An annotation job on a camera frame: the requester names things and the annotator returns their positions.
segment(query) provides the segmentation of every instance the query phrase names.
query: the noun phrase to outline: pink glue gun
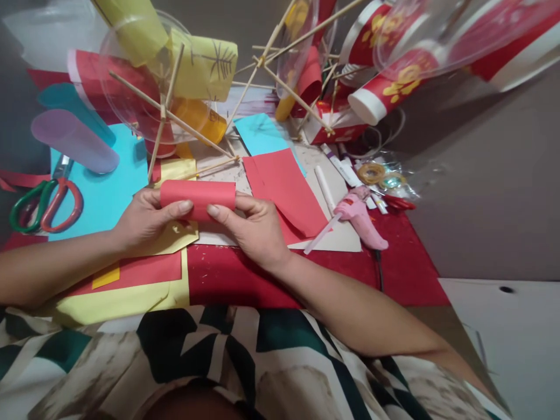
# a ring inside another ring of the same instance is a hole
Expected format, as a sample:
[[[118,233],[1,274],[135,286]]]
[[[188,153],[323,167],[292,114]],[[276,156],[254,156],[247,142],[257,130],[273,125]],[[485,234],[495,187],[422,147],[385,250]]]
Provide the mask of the pink glue gun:
[[[380,251],[386,250],[389,247],[389,243],[384,240],[381,235],[379,235],[367,213],[368,209],[364,202],[369,195],[370,190],[365,186],[356,187],[353,190],[350,190],[350,192],[335,207],[335,216],[331,219],[327,226],[325,226],[321,233],[319,233],[317,237],[311,241],[303,253],[308,255],[339,220],[350,221],[352,227],[356,230],[356,233],[362,239],[367,248]]]

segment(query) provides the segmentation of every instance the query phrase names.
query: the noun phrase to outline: white cabinet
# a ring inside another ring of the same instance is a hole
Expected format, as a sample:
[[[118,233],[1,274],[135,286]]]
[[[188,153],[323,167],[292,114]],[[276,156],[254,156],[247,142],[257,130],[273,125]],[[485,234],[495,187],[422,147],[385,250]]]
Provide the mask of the white cabinet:
[[[439,281],[514,418],[558,418],[560,283]]]

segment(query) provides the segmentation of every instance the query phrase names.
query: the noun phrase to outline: green and white pattern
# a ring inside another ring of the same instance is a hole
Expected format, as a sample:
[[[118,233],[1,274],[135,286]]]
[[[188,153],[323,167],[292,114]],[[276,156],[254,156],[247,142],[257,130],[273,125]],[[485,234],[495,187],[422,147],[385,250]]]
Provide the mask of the green and white pattern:
[[[300,310],[194,306],[69,330],[0,308],[2,419],[141,419],[193,385],[249,418],[508,418],[433,363],[360,358]]]

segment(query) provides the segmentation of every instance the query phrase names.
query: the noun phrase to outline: fingernail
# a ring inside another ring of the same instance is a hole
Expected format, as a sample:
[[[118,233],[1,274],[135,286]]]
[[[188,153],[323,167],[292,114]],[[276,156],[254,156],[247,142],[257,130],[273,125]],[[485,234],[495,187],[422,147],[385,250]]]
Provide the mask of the fingernail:
[[[187,213],[191,211],[191,208],[193,208],[193,202],[190,200],[186,200],[186,201],[181,201],[179,203],[179,210],[181,211],[181,213]]]
[[[213,218],[217,217],[220,213],[220,209],[212,204],[208,204],[208,207],[206,207],[206,211],[208,212],[209,215],[211,215]]]

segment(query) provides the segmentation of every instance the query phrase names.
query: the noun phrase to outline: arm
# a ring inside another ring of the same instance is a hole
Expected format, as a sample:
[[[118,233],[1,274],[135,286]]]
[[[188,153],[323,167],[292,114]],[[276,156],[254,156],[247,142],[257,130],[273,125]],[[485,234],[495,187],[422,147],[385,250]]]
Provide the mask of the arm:
[[[114,229],[0,254],[0,305],[34,308],[156,238],[192,202],[159,204],[159,190],[134,196]]]
[[[238,193],[236,206],[246,213],[246,220],[222,206],[209,206],[208,213],[346,346],[369,357],[411,355],[430,360],[490,396],[461,356],[403,307],[357,280],[290,252],[273,203]]]

